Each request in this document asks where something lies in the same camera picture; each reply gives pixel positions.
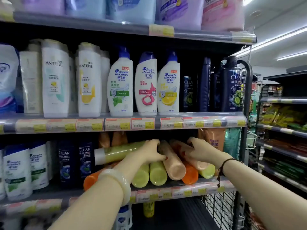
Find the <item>person's left hand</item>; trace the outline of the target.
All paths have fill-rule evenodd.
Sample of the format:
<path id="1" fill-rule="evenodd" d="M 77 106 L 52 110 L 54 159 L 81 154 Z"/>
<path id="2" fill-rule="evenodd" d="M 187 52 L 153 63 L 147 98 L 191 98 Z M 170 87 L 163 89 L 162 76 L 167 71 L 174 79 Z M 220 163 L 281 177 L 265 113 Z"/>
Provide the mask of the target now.
<path id="1" fill-rule="evenodd" d="M 153 157 L 158 153 L 157 147 L 160 144 L 159 139 L 146 140 L 145 143 L 137 150 L 129 153 L 123 160 L 124 172 L 131 174 L 133 177 L 141 165 L 144 163 L 154 162 Z"/>

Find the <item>peach bottle with green cap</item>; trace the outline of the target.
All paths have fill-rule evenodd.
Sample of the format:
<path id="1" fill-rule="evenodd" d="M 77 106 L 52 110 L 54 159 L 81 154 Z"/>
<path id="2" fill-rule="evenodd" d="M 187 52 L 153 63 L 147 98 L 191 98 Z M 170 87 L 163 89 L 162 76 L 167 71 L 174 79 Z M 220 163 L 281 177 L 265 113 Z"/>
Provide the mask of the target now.
<path id="1" fill-rule="evenodd" d="M 175 139 L 171 139 L 169 143 L 172 149 L 181 157 L 181 159 L 195 168 L 203 178 L 210 179 L 214 176 L 216 172 L 214 165 L 197 161 L 190 156 L 190 153 L 195 151 L 194 147 Z"/>

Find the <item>green bottle with clear cap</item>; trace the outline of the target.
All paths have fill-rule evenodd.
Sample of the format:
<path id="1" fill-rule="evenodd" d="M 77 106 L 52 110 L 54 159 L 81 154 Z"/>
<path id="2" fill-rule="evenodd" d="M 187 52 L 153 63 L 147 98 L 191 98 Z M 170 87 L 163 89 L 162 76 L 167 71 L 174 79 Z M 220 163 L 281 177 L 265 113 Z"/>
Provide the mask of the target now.
<path id="1" fill-rule="evenodd" d="M 109 148 L 98 148 L 94 150 L 94 162 L 96 166 L 116 162 L 124 159 L 130 152 L 140 148 L 145 141 L 128 143 Z"/>

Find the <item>person's right forearm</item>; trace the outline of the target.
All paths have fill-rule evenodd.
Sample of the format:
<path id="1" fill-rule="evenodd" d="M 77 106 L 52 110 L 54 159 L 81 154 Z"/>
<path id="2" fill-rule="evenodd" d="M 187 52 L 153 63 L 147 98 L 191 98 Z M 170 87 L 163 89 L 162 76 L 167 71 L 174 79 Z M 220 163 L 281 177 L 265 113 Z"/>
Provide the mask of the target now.
<path id="1" fill-rule="evenodd" d="M 267 230 L 307 230 L 307 200 L 229 154 L 217 152 L 215 166 L 245 197 Z"/>

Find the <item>orange shampoo bottle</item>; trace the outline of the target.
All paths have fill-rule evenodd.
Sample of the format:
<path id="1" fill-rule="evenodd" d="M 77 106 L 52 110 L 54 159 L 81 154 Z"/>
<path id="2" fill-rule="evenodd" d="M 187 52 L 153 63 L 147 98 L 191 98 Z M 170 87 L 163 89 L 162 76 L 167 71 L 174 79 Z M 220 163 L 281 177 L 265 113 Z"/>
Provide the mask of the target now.
<path id="1" fill-rule="evenodd" d="M 187 161 L 183 160 L 182 162 L 186 168 L 186 173 L 181 179 L 182 182 L 186 185 L 195 184 L 198 181 L 198 170 L 194 168 L 191 164 L 189 164 Z"/>
<path id="2" fill-rule="evenodd" d="M 106 169 L 113 169 L 117 164 L 119 164 L 121 161 L 113 162 L 112 164 L 109 164 L 105 167 L 103 167 L 101 170 L 98 170 L 97 172 L 88 175 L 84 182 L 83 182 L 83 190 L 87 191 L 89 190 L 98 180 L 99 175 L 101 174 L 102 171 Z"/>

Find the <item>white jade bangle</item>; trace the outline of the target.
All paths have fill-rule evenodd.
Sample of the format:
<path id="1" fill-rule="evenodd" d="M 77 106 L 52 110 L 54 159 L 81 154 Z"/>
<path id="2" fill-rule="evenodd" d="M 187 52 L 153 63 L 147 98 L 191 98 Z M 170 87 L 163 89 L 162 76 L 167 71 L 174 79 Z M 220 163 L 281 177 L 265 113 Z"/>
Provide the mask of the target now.
<path id="1" fill-rule="evenodd" d="M 110 177 L 114 179 L 120 186 L 123 192 L 123 200 L 121 206 L 128 205 L 131 197 L 131 187 L 130 183 L 126 180 L 123 174 L 113 168 L 102 170 L 102 172 L 98 176 L 98 181 L 104 177 Z"/>

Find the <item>blue-capped bottle yellow label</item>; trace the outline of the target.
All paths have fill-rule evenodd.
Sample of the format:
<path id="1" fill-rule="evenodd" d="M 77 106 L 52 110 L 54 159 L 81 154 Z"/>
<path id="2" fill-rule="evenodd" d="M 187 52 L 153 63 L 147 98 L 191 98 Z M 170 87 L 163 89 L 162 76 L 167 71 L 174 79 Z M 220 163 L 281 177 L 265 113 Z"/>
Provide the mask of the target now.
<path id="1" fill-rule="evenodd" d="M 180 73 L 177 53 L 172 50 L 157 77 L 157 109 L 161 116 L 179 113 Z"/>

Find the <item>blue-capped bottle pink label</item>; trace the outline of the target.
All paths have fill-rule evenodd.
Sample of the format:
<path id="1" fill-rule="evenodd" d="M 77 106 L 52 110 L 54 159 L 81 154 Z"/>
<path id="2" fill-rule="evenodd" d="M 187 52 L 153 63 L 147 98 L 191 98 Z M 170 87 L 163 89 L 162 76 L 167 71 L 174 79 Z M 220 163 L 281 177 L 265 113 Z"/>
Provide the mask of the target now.
<path id="1" fill-rule="evenodd" d="M 134 96 L 140 116 L 157 115 L 157 59 L 153 52 L 141 54 L 134 79 Z"/>

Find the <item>large dark blue bottle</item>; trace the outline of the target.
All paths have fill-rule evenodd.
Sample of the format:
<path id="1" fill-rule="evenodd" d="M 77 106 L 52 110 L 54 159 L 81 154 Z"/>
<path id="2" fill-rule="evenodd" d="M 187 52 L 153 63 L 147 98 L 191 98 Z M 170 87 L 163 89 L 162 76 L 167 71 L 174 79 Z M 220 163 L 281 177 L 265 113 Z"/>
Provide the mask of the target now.
<path id="1" fill-rule="evenodd" d="M 220 75 L 222 112 L 241 111 L 241 69 L 237 66 L 236 56 L 226 58 L 226 64 Z"/>

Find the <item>pile of yellow-green packets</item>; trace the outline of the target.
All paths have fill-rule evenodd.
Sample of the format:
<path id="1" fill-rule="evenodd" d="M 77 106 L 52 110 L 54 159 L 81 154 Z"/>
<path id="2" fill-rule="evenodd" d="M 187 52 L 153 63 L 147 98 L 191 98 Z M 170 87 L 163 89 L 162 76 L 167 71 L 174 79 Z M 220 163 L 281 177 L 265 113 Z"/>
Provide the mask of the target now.
<path id="1" fill-rule="evenodd" d="M 307 105 L 273 104 L 266 108 L 259 122 L 307 132 Z"/>

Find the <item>dark shelf unit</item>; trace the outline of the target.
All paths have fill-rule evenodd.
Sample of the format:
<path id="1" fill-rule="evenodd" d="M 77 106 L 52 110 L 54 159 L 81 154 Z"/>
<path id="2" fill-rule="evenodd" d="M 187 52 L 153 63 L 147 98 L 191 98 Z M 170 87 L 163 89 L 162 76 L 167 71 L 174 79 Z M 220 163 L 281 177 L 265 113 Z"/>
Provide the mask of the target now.
<path id="1" fill-rule="evenodd" d="M 290 139 L 306 140 L 307 132 L 285 127 L 276 127 L 260 123 L 260 118 L 266 108 L 273 104 L 307 105 L 307 69 L 271 77 L 264 77 L 259 96 L 255 132 L 258 138 L 255 142 L 254 152 L 250 152 L 250 166 L 264 176 L 307 199 L 307 186 L 300 184 L 286 176 L 274 171 L 263 159 L 290 159 L 294 162 L 307 164 L 307 154 L 293 150 L 274 147 L 263 140 Z"/>

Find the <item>purple refill pouch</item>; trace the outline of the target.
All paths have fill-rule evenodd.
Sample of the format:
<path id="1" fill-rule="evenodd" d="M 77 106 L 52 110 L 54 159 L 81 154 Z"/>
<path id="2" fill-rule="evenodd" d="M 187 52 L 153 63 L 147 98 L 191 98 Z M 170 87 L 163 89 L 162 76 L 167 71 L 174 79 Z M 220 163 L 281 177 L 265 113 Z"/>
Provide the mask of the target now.
<path id="1" fill-rule="evenodd" d="M 200 30 L 205 0 L 157 0 L 156 22 L 178 29 Z"/>
<path id="2" fill-rule="evenodd" d="M 21 0 L 23 7 L 28 12 L 64 15 L 64 0 Z"/>

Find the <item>pink refill pouch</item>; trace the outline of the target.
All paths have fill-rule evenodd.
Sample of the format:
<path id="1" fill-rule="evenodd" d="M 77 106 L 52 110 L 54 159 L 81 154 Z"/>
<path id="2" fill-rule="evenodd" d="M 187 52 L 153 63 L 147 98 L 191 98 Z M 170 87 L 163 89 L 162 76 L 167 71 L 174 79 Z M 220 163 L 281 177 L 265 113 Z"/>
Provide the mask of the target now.
<path id="1" fill-rule="evenodd" d="M 243 31 L 243 0 L 205 0 L 201 30 Z"/>

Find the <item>light blue refill pouch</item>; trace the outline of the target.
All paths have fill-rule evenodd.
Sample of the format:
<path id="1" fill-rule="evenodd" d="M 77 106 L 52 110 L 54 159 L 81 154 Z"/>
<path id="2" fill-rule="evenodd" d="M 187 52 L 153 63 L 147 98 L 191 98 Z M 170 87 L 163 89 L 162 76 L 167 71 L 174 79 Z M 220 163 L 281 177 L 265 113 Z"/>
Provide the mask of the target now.
<path id="1" fill-rule="evenodd" d="M 143 25 L 155 23 L 156 0 L 106 0 L 106 3 L 111 20 Z"/>
<path id="2" fill-rule="evenodd" d="M 106 0 L 65 0 L 66 15 L 76 18 L 103 20 Z"/>

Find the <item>white and blue refill pouch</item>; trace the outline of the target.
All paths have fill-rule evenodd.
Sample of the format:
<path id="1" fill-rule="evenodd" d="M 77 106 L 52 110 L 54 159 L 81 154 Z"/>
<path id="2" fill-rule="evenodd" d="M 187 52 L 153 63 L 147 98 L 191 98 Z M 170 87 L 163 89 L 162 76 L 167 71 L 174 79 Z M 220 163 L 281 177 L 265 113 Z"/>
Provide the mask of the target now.
<path id="1" fill-rule="evenodd" d="M 20 64 L 14 46 L 0 43 L 0 114 L 16 112 L 14 91 Z"/>

